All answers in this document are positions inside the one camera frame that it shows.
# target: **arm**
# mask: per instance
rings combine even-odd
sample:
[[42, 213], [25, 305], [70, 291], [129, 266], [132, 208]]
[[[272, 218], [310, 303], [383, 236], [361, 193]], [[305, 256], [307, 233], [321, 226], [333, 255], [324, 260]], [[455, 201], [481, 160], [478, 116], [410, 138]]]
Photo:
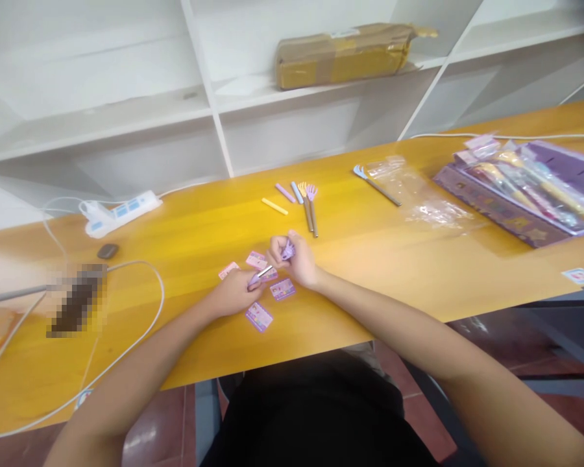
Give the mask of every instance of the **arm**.
[[61, 431], [45, 467], [120, 466], [125, 436], [180, 356], [215, 319], [248, 308], [265, 288], [247, 290], [254, 271], [233, 270], [206, 298], [121, 360]]
[[282, 261], [281, 239], [273, 238], [269, 261], [435, 378], [489, 465], [584, 466], [584, 436], [477, 346], [422, 311], [317, 268], [292, 231], [297, 254]]

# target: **yellow table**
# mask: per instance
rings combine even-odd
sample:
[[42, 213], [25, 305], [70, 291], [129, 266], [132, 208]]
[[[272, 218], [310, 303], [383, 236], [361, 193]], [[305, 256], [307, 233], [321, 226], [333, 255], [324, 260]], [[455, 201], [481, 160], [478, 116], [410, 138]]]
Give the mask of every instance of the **yellow table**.
[[[584, 133], [584, 102], [463, 128], [460, 131], [538, 136]], [[584, 139], [558, 144], [584, 152]], [[51, 222], [72, 261], [97, 262], [104, 243], [118, 243], [115, 265], [150, 261], [164, 279], [167, 300], [156, 325], [177, 316], [219, 282], [231, 261], [245, 264], [251, 250], [263, 252], [270, 236], [290, 228], [306, 232], [304, 210], [275, 188], [313, 182], [320, 238], [310, 239], [326, 269], [403, 300], [442, 321], [479, 315], [580, 288], [560, 274], [584, 268], [584, 238], [533, 250], [500, 227], [484, 226], [456, 236], [405, 221], [406, 206], [394, 207], [355, 177], [355, 164], [401, 154], [425, 175], [434, 175], [462, 148], [462, 138], [424, 138], [391, 143], [304, 162], [232, 180], [192, 187], [164, 198], [156, 211], [103, 240], [84, 233], [85, 221], [71, 216]], [[434, 187], [442, 196], [450, 195]], [[286, 207], [283, 216], [262, 197]], [[41, 224], [0, 232], [0, 292], [43, 283], [59, 267], [60, 253]], [[24, 311], [34, 298], [13, 300]], [[160, 299], [154, 274], [144, 266], [112, 272], [102, 315], [102, 332], [74, 339], [46, 339], [44, 301], [22, 325], [0, 362], [0, 431], [15, 429], [70, 399], [132, 344], [151, 322]], [[212, 324], [183, 355], [164, 388], [365, 341], [371, 336], [346, 313], [307, 290], [276, 303], [260, 302], [274, 322], [264, 334], [238, 314]], [[43, 425], [66, 420], [67, 407]]]

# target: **gift box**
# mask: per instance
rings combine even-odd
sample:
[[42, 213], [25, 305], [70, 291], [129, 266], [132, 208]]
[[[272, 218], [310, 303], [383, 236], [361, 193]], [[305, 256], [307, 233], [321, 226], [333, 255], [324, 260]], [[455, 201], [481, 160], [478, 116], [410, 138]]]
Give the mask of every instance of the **gift box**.
[[[533, 141], [518, 148], [527, 148], [538, 162], [584, 194], [584, 154], [544, 141]], [[584, 235], [584, 228], [572, 230], [485, 185], [465, 171], [459, 153], [455, 156], [456, 162], [443, 167], [435, 182], [527, 244], [539, 248]]]

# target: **plastic bag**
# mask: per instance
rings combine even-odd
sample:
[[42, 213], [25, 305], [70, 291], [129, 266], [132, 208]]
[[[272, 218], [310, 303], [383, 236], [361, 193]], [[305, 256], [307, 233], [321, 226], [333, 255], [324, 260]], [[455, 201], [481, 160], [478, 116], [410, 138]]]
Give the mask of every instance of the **plastic bag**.
[[442, 197], [434, 185], [408, 166], [401, 156], [390, 156], [384, 161], [367, 164], [365, 168], [376, 183], [402, 203], [398, 209], [405, 211], [407, 221], [463, 231], [488, 223]]
[[469, 150], [458, 158], [468, 174], [541, 217], [573, 231], [584, 229], [584, 193], [560, 179], [527, 147], [512, 141], [501, 147], [492, 135], [474, 138], [466, 146]]

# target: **floor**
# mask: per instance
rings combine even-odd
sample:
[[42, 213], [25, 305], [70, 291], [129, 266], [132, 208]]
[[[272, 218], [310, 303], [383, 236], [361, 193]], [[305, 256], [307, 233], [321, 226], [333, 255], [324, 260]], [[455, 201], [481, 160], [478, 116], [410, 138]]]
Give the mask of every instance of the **floor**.
[[[529, 326], [517, 310], [501, 310], [449, 326], [516, 375], [584, 372], [583, 365], [554, 353], [554, 342]], [[402, 391], [407, 421], [442, 461], [456, 448], [450, 435], [400, 358], [382, 342], [376, 343], [376, 354]], [[584, 434], [584, 399], [543, 398]], [[194, 385], [158, 393], [128, 434], [123, 466], [195, 466], [194, 406]], [[41, 466], [61, 428], [59, 424], [0, 439], [0, 465]]]

